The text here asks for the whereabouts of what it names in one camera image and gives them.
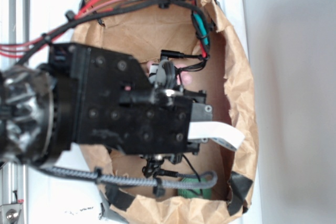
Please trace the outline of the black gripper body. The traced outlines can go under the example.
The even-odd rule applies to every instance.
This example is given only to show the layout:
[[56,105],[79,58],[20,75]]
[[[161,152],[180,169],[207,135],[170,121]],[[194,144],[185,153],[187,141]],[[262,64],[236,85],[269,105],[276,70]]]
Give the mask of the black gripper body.
[[53,45],[48,65],[60,140],[127,155],[200,150],[190,131],[191,122],[212,119],[204,92],[151,83],[133,56],[77,43]]

